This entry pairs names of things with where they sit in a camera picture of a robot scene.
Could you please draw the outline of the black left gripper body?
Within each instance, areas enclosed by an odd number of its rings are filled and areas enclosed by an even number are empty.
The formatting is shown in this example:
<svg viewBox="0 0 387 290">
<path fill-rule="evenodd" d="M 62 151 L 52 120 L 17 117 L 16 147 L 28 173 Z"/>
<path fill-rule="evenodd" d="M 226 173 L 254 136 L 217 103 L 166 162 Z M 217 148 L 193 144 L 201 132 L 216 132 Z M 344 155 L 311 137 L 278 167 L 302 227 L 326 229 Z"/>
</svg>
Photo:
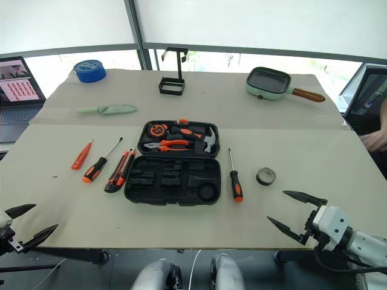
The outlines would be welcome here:
<svg viewBox="0 0 387 290">
<path fill-rule="evenodd" d="M 12 239 L 14 235 L 15 235 L 15 232 L 11 228 L 8 228 L 6 230 L 1 230 L 0 256 L 6 253 L 11 253 L 15 250 L 9 242 L 9 240 Z"/>
</svg>

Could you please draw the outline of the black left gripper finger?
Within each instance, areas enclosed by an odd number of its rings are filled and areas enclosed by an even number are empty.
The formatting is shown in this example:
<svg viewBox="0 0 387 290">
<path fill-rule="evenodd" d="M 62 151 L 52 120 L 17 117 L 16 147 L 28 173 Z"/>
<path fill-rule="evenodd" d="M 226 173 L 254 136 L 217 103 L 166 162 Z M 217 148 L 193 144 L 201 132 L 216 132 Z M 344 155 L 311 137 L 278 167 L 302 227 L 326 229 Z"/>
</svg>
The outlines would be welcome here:
<svg viewBox="0 0 387 290">
<path fill-rule="evenodd" d="M 58 227 L 58 224 L 52 225 L 42 231 L 38 232 L 33 236 L 33 238 L 27 243 L 17 242 L 13 237 L 10 237 L 7 240 L 8 252 L 15 251 L 17 253 L 27 253 L 33 248 L 36 248 L 42 242 L 44 242 Z"/>
<path fill-rule="evenodd" d="M 31 210 L 35 206 L 36 204 L 24 204 L 17 207 L 9 208 L 5 211 L 5 213 L 12 219 L 16 219 L 25 214 L 27 211 Z"/>
</svg>

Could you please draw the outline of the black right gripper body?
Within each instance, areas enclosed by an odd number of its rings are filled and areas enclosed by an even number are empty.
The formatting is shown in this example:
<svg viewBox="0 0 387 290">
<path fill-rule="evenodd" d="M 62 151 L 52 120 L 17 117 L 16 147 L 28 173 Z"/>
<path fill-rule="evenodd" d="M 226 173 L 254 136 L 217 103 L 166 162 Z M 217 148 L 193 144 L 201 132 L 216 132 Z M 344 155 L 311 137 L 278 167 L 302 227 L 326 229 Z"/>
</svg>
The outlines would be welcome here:
<svg viewBox="0 0 387 290">
<path fill-rule="evenodd" d="M 335 207 L 320 207 L 313 210 L 307 219 L 310 221 L 313 230 L 312 238 L 316 240 L 315 249 L 318 251 L 327 247 L 330 247 L 331 251 L 335 247 L 335 244 L 331 242 L 331 238 L 334 236 L 335 214 Z"/>
</svg>

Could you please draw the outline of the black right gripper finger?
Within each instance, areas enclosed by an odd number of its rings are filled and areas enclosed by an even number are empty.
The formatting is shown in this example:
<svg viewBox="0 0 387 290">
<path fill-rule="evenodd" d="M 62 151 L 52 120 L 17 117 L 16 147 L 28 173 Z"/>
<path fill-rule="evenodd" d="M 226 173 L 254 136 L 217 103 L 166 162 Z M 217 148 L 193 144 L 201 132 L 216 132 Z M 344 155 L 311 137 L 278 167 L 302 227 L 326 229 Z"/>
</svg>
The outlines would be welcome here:
<svg viewBox="0 0 387 290">
<path fill-rule="evenodd" d="M 272 217 L 269 217 L 269 216 L 267 216 L 267 218 L 282 233 L 294 239 L 295 241 L 299 242 L 300 244 L 306 244 L 309 237 L 313 235 L 313 230 L 311 229 L 309 220 L 307 220 L 305 223 L 305 233 L 296 234 L 295 232 L 291 231 L 289 226 L 283 224 L 282 222 L 279 222 L 276 219 L 273 219 Z"/>
<path fill-rule="evenodd" d="M 313 204 L 317 208 L 323 205 L 327 205 L 327 202 L 328 202 L 326 199 L 318 198 L 304 192 L 292 191 L 292 190 L 283 190 L 282 192 L 300 202 Z"/>
</svg>

